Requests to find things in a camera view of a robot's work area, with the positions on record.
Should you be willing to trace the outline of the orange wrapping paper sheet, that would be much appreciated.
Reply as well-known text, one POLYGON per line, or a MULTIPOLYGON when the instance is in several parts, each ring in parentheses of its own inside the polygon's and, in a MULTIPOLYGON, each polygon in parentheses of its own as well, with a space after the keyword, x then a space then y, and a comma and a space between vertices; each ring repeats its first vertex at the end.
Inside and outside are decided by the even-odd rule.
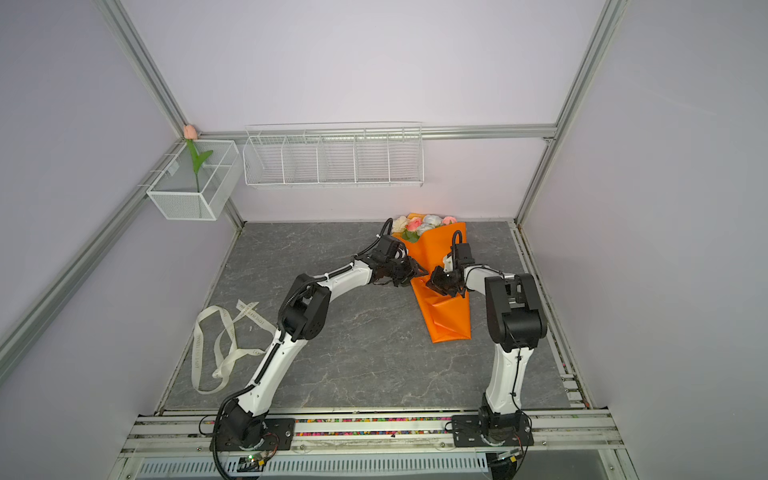
POLYGON ((410 214, 394 220, 392 234, 426 271, 411 284, 431 341, 469 340, 469 294, 456 269, 456 248, 464 244, 466 224, 451 216, 410 214))

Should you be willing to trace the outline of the dark pink rose fake flower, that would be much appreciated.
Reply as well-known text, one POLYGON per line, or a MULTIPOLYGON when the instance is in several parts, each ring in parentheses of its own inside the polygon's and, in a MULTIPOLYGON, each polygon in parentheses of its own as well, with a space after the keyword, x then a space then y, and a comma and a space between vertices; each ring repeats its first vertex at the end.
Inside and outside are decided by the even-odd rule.
POLYGON ((420 237, 418 230, 422 223, 423 221, 421 217, 411 218, 406 226, 406 230, 403 232, 403 237, 409 242, 416 242, 420 237))

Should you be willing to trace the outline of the cream rose fake flower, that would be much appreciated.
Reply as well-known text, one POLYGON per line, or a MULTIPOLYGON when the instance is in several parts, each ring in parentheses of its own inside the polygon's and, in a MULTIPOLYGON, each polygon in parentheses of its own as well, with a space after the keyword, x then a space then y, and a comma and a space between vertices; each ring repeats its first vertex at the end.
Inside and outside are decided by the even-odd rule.
POLYGON ((410 219, 406 216, 400 216, 393 220, 391 232, 392 233, 402 233, 407 229, 408 224, 410 223, 410 219))

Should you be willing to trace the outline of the white rose fake flower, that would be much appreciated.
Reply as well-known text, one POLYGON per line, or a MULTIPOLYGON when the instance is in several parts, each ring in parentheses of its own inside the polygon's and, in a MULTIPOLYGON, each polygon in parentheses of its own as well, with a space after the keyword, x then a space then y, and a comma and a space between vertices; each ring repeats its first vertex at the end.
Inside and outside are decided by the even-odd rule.
POLYGON ((437 215, 425 215, 421 224, 417 227, 416 233, 422 236, 425 232, 436 229, 443 225, 443 218, 437 215))

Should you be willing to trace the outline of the white ribbon strip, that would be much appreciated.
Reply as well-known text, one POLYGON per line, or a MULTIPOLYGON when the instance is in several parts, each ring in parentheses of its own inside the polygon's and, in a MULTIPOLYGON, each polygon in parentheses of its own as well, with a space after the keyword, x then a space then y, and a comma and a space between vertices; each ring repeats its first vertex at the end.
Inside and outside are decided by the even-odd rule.
POLYGON ((196 317, 191 345, 190 379, 194 390, 201 395, 213 395, 223 390, 230 381, 231 374, 236 363, 243 357, 264 356, 266 352, 260 348, 241 348, 237 339, 237 323, 243 319, 249 320, 259 329, 274 334, 276 326, 268 321, 257 311, 258 301, 245 303, 239 300, 236 305, 237 314, 232 316, 230 312, 220 306, 208 306, 196 317), (202 323, 210 317, 217 317, 222 330, 213 343, 213 356, 215 368, 211 377, 219 380, 219 384, 210 390, 201 388, 203 373, 205 334, 202 323))

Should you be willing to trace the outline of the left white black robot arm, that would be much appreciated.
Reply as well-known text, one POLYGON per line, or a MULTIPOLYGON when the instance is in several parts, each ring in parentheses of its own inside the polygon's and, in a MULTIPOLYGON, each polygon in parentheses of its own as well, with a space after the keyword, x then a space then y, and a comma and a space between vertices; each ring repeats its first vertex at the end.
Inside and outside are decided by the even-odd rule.
POLYGON ((320 276, 298 276, 279 309, 277 331, 265 358, 246 386, 221 402, 210 449, 217 452, 225 443, 235 450, 260 447, 276 391, 301 350, 322 331, 332 301, 377 280, 389 279, 401 286, 426 275, 427 271, 408 255, 389 258, 374 254, 320 276))

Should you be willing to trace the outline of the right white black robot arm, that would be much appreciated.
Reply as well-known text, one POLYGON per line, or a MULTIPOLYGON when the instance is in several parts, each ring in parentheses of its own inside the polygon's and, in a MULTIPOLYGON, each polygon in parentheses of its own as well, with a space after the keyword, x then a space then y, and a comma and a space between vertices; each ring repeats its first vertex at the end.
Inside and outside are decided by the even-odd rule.
POLYGON ((533 351, 548 329, 533 277, 502 273, 485 265, 451 271, 438 267, 427 286, 449 296, 468 291, 482 294, 488 332, 495 344, 491 378, 478 412, 455 415, 450 420, 454 445, 532 445, 532 420, 522 408, 522 383, 533 351))

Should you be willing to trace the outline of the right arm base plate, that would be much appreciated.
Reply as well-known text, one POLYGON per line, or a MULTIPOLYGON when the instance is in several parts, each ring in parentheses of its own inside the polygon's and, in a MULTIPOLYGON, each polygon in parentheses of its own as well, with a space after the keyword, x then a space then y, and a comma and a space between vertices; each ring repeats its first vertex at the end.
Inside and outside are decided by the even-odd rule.
POLYGON ((533 430, 519 413, 489 418, 479 414, 454 415, 445 425, 456 447, 529 447, 534 444, 533 430))

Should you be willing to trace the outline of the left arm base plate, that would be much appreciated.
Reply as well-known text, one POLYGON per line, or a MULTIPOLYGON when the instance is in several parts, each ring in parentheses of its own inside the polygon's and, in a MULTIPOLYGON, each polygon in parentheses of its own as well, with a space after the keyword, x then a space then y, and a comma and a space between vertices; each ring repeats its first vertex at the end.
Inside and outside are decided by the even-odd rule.
POLYGON ((296 419, 291 417, 235 421, 225 419, 217 429, 211 452, 287 451, 294 438, 296 419))

